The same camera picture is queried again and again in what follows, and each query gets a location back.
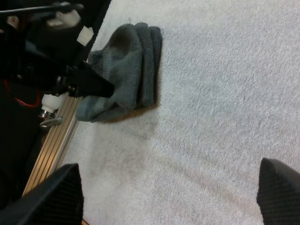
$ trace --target gray sock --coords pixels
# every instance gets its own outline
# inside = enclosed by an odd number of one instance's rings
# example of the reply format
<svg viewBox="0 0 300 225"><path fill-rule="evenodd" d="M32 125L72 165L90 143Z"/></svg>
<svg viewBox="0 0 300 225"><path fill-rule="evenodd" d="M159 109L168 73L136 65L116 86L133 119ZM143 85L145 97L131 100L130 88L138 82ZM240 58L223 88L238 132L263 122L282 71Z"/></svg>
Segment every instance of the gray sock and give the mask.
<svg viewBox="0 0 300 225"><path fill-rule="evenodd" d="M128 114L136 107L141 79L143 49L131 24L120 26L101 51L91 53L89 63L115 86L110 98L87 96L76 117L82 121L105 121Z"/></svg>
<svg viewBox="0 0 300 225"><path fill-rule="evenodd" d="M162 45L162 35L159 27L150 27L151 30L151 39L153 45L153 56L154 56L154 100L157 99L157 83L158 83L158 68L161 54L161 45Z"/></svg>
<svg viewBox="0 0 300 225"><path fill-rule="evenodd" d="M147 107L154 104L154 56L151 30L144 22L137 23L135 27L143 50L138 107Z"/></svg>

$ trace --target cable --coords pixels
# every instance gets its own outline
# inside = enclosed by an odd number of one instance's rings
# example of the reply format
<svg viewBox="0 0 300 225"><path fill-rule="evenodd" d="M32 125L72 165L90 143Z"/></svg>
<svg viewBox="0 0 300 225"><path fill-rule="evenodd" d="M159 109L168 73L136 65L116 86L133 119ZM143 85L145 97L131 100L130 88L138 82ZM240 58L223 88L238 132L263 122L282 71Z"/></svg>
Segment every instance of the cable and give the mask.
<svg viewBox="0 0 300 225"><path fill-rule="evenodd" d="M20 105L28 107L28 108L37 108L37 107L39 107L40 96L39 96L39 92L38 91L36 91L36 102L33 105L30 105L30 104L27 104L27 103L23 102L22 100L20 100L20 99L18 99L16 97L14 97L11 94L11 90L10 90L10 87L9 87L9 84L8 84L7 80L4 80L4 86L5 86L6 90L9 92L9 95L12 98L14 98Z"/></svg>
<svg viewBox="0 0 300 225"><path fill-rule="evenodd" d="M66 5L59 4L59 5L52 5L52 6L17 8L17 9L0 11L0 17L6 17L11 15L20 16L20 15L28 15L34 13L56 12L56 11L67 13L72 11L73 9L82 10L84 9L84 6L82 4L66 4Z"/></svg>

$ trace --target carpet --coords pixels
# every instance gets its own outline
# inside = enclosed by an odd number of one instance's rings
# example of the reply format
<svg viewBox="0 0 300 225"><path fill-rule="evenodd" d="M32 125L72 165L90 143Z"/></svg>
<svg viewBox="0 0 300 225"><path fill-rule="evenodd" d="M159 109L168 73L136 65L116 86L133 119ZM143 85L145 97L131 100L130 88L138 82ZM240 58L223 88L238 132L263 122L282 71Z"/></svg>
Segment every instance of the carpet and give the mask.
<svg viewBox="0 0 300 225"><path fill-rule="evenodd" d="M80 122L92 225L261 225L263 157L300 171L300 2L112 0L93 46L124 23L163 35L155 108Z"/></svg>

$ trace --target black wire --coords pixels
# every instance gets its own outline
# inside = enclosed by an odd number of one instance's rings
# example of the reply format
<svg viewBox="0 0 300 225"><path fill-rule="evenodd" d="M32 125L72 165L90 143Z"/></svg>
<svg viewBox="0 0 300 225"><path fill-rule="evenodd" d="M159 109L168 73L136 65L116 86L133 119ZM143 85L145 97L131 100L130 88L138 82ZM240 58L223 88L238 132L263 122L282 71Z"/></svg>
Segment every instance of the black wire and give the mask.
<svg viewBox="0 0 300 225"><path fill-rule="evenodd" d="M18 8L18 9L10 9L0 11L0 17L6 17L11 15L27 15L27 14L34 14L34 13L45 13L45 12L56 12L60 11L62 13L67 13L75 10L83 9L82 4L67 4L67 5L52 5L52 6L39 6L39 7L29 7L29 8Z"/></svg>

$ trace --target red wire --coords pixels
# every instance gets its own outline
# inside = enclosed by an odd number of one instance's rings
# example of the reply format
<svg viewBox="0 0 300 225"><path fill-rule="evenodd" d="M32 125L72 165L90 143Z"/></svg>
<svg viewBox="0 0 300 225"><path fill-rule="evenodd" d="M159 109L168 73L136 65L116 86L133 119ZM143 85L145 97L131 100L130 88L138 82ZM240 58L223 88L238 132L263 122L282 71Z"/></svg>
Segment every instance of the red wire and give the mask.
<svg viewBox="0 0 300 225"><path fill-rule="evenodd" d="M8 81L7 80L4 80L4 85L5 85L5 88L8 90L9 94L11 95L11 91L10 91L10 87L9 87L9 84L8 84ZM30 105L30 104L27 104L25 102L23 102L22 100L16 98L16 97L13 97L20 105L23 105L25 107L28 107L28 108L36 108L36 107L39 107L39 101L40 101L40 97L39 97L39 92L36 91L36 102L35 104L33 105Z"/></svg>

